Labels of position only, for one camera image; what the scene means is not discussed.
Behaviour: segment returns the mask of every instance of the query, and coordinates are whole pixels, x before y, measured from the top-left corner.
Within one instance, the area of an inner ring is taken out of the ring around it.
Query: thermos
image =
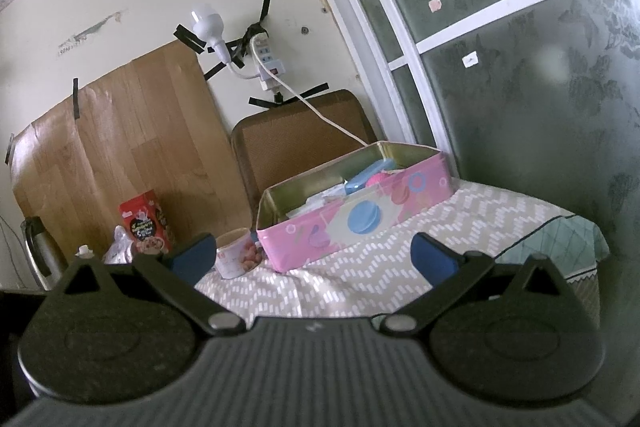
[[[42,289],[52,289],[68,266],[62,250],[38,216],[27,217],[20,229],[27,247],[31,273]]]

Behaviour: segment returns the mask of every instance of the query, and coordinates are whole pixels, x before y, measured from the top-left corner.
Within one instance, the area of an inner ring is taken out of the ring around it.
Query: bed
[[[431,289],[413,268],[410,244],[427,232],[452,250],[480,250],[497,263],[541,251],[558,266],[599,324],[597,263],[609,254],[600,229],[546,201],[460,180],[446,201],[357,245],[278,273],[264,261],[237,279],[215,268],[196,289],[250,325],[255,317],[356,317],[392,313]]]

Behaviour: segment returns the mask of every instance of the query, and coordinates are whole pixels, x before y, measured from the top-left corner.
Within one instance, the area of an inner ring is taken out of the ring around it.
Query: pink tin can
[[[287,212],[309,196],[349,180],[381,158],[393,158],[396,169],[402,170],[379,184],[287,219]],[[441,151],[379,141],[265,190],[256,229],[274,269],[286,272],[401,223],[447,200],[453,192]]]

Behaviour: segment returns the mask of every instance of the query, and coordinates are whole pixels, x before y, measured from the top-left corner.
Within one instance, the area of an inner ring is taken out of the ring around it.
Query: cable
[[[249,42],[249,46],[251,48],[251,52],[254,55],[254,57],[256,58],[256,61],[260,64],[261,67],[261,61],[260,58],[258,57],[258,53],[255,50],[255,36],[253,36],[251,38],[251,41]],[[293,89],[291,89],[287,84],[285,84],[276,74],[271,73],[271,71],[269,71],[267,68],[263,68],[263,70],[265,70],[269,76],[271,78],[273,78],[273,80],[275,80],[277,83],[279,83],[280,85],[282,85],[283,87],[285,87],[287,90],[289,90],[290,92],[292,92],[298,99],[300,99],[300,102],[304,103],[306,105],[306,107],[308,107],[309,109],[311,109],[316,115],[318,115],[318,118],[320,118],[320,120],[325,121],[326,123],[328,123],[329,125],[335,127],[338,131],[341,131],[343,133],[345,133],[349,138],[353,138],[354,140],[356,140],[356,142],[358,142],[359,144],[361,144],[363,147],[366,147],[367,145],[369,145],[368,143],[366,143],[364,140],[361,140],[360,138],[358,138],[357,136],[355,136],[354,134],[351,134],[349,131],[347,131],[346,129],[344,129],[343,127],[340,127],[337,123],[329,120],[327,117],[323,116],[320,111],[318,111],[313,105],[311,105],[310,103],[308,103],[304,98],[302,98],[298,93],[296,93]]]
[[[254,74],[253,76],[247,76],[245,74],[240,73],[240,71],[238,71],[238,70],[236,70],[236,68],[234,68],[233,62],[229,62],[226,66],[227,66],[227,68],[229,68],[231,70],[231,72],[235,76],[239,76],[240,78],[244,78],[245,80],[251,80],[252,78],[258,78],[260,76],[260,71],[258,71],[258,73]]]
[[[14,233],[15,238],[18,240],[18,244],[20,245],[20,248],[22,248],[22,241],[20,241],[20,238],[18,237],[18,234],[15,233],[15,230],[11,228],[11,226],[9,225],[9,223],[6,222],[4,217],[0,216],[0,219],[7,226],[7,228]],[[1,223],[0,223],[0,230],[2,230],[2,237],[4,237],[4,243],[6,245],[6,249],[7,249],[8,253],[9,253],[9,261],[11,261],[11,264],[14,267],[15,275],[18,278],[18,288],[26,288],[27,286],[24,283],[24,281],[22,280],[22,277],[20,276],[20,272],[18,272],[17,266],[15,266],[14,253],[13,253],[11,247],[9,246],[9,241],[6,238],[6,234],[4,233],[4,228],[2,227]]]

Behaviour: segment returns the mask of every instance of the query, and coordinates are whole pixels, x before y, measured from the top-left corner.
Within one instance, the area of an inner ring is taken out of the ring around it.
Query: snack box
[[[307,214],[287,218],[306,198],[351,180],[372,163],[392,158],[395,172]],[[256,230],[274,269],[299,268],[359,243],[453,194],[444,153],[424,145],[379,141],[267,188]]]
[[[152,190],[125,201],[119,207],[124,227],[140,253],[168,253],[172,233]]]

